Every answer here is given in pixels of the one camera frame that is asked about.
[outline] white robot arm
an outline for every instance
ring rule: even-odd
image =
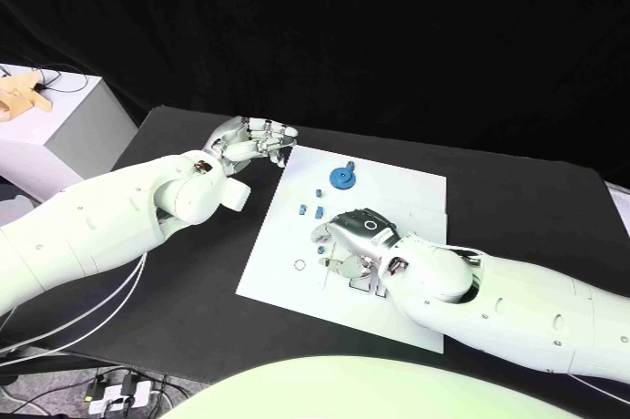
[[[297,131],[232,118],[203,150],[167,156],[68,187],[0,228],[0,315],[45,290],[108,271],[202,223],[224,204],[241,211],[250,188],[229,178],[252,158],[296,144]]]
[[[630,383],[627,298],[526,262],[401,238],[369,209],[317,227],[313,241],[330,238],[355,255],[322,263],[348,278],[376,273],[417,324],[538,371]]]

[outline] black table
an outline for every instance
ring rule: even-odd
[[[226,119],[159,107],[117,168],[201,148]],[[604,183],[590,169],[312,128],[300,128],[300,143],[446,176],[448,243],[539,263],[630,295],[629,238]],[[499,383],[580,415],[630,414],[626,405],[568,376],[531,371],[450,339],[440,355],[238,296],[280,177],[281,170],[263,159],[238,175],[252,188],[242,213],[222,207],[205,224],[176,233],[150,253],[130,302],[71,352],[203,382],[309,355],[387,357]],[[28,302],[3,338],[16,342],[77,316],[110,294],[133,267],[74,281]],[[113,305],[43,344],[59,346],[75,339]],[[600,385],[630,398],[621,384]]]

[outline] floor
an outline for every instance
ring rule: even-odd
[[[38,348],[28,348],[25,353],[35,354],[41,350]],[[98,371],[103,373],[111,368],[101,368]],[[108,382],[111,385],[120,383],[123,381],[124,375],[127,371],[117,371],[108,374]],[[163,375],[159,373],[147,374],[162,380]],[[33,375],[25,375],[19,378],[16,383],[6,387],[6,390],[15,398],[30,399],[38,396],[41,393],[55,389],[58,387],[65,387],[81,381],[90,380],[95,376],[95,369],[81,370],[81,371],[69,371],[69,372],[58,372],[58,373],[39,373]],[[201,392],[208,384],[196,383],[195,381],[185,380],[183,378],[169,377],[167,381],[175,383],[183,387],[183,389],[195,394]],[[97,418],[100,415],[88,414],[88,406],[90,404],[84,402],[85,397],[85,389],[87,384],[81,387],[66,389],[64,391],[55,392],[49,395],[42,396],[36,400],[36,404],[46,410],[51,414],[66,414],[71,418]],[[166,388],[166,392],[169,394],[170,400],[175,405],[183,402],[183,396],[172,387]],[[146,407],[131,409],[128,413],[128,418],[140,419],[149,418],[152,410],[154,408],[154,402],[159,396],[156,394],[152,395],[150,404]],[[7,399],[7,395],[0,392],[0,413],[9,413],[15,408],[20,406],[22,403],[16,403]],[[166,402],[162,402],[162,409],[157,411],[157,417],[169,411],[169,405]],[[42,415],[33,407],[26,406],[20,410],[22,414],[38,414]],[[120,413],[108,414],[108,417],[123,417]]]

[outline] black backdrop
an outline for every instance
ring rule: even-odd
[[[0,59],[157,105],[596,168],[630,185],[629,0],[0,0]]]

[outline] robotic hand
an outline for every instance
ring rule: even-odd
[[[241,211],[250,188],[231,175],[252,158],[284,166],[299,132],[232,118],[192,150],[68,187],[0,228],[0,315],[56,285],[108,271],[198,225],[221,204]]]
[[[630,383],[630,300],[558,271],[441,245],[369,209],[313,232],[346,260],[322,259],[346,278],[371,274],[402,315],[480,351],[538,371]]]

